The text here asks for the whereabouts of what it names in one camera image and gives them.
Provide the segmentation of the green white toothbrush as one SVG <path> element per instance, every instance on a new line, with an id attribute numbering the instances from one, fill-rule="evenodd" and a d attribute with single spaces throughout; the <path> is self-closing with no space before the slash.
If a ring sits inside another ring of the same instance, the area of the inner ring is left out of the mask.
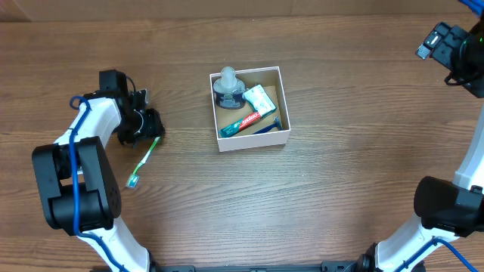
<path id="1" fill-rule="evenodd" d="M 135 169 L 133 172 L 130 174 L 127 182 L 126 182 L 126 187 L 128 188 L 135 188 L 140 180 L 140 177 L 138 175 L 138 172 L 140 168 L 148 161 L 151 153 L 153 152 L 154 148 L 158 145 L 160 142 L 160 137 L 154 138 L 154 141 L 152 142 L 150 148 L 148 151 L 145 153 L 144 157 L 142 160 L 136 165 Z"/>

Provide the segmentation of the red green toothpaste tube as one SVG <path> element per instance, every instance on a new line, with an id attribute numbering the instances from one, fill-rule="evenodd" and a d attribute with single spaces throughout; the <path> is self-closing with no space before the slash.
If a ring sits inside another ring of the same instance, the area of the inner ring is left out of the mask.
<path id="1" fill-rule="evenodd" d="M 260 112 L 253 112 L 250 115 L 221 129 L 219 131 L 219 134 L 221 135 L 222 138 L 230 138 L 236 135 L 237 133 L 239 133 L 240 131 L 243 131 L 244 129 L 250 127 L 255 122 L 258 122 L 261 118 L 262 118 L 262 115 Z"/>

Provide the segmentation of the blue foaming soap dispenser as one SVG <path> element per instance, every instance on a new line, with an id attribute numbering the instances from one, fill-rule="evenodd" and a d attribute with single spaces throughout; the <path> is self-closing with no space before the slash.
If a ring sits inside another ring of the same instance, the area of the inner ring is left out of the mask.
<path id="1" fill-rule="evenodd" d="M 243 93 L 245 84 L 236 77 L 235 70 L 226 66 L 221 71 L 221 77 L 213 83 L 216 94 L 216 104 L 227 110 L 238 110 L 244 107 Z"/>

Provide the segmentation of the green white soap bar pack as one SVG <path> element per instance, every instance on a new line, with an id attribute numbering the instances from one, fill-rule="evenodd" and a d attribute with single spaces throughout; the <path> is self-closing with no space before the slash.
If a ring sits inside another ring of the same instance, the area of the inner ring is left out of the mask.
<path id="1" fill-rule="evenodd" d="M 257 112 L 261 117 L 272 114 L 277 107 L 274 102 L 265 92 L 261 85 L 255 85 L 243 93 L 243 99 L 250 104 L 254 112 Z"/>

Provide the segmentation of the blue disposable razor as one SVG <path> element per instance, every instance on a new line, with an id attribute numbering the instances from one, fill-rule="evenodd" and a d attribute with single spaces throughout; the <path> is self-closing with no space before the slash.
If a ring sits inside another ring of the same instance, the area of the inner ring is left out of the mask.
<path id="1" fill-rule="evenodd" d="M 276 128 L 279 131 L 281 131 L 283 129 L 282 124 L 281 124 L 281 120 L 278 116 L 275 117 L 272 124 L 270 124 L 270 125 L 268 125 L 264 128 L 261 128 L 256 132 L 253 132 L 253 134 L 264 134 L 264 133 L 270 132 L 273 128 Z"/>

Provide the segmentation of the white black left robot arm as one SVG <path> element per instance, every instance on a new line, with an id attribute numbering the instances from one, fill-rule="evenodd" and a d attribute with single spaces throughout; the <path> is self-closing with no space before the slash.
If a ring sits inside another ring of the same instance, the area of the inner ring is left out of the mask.
<path id="1" fill-rule="evenodd" d="M 121 144 L 153 145 L 165 135 L 160 114 L 148 107 L 147 89 L 123 72 L 105 70 L 98 90 L 71 97 L 70 107 L 78 114 L 69 128 L 32 153 L 45 220 L 89 244 L 111 271 L 159 271 L 121 218 L 120 188 L 106 154 L 112 134 Z"/>

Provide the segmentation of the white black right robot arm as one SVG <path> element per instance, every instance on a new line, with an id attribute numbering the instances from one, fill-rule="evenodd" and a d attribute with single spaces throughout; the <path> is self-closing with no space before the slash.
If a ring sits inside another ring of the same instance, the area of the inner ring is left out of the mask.
<path id="1" fill-rule="evenodd" d="M 438 23 L 416 50 L 449 74 L 444 82 L 483 96 L 483 22 L 469 31 Z M 440 246 L 470 271 L 475 268 L 451 242 L 483 230 L 483 119 L 479 118 L 464 160 L 452 181 L 426 176 L 414 194 L 413 215 L 389 238 L 373 244 L 351 271 L 422 271 L 423 260 Z"/>

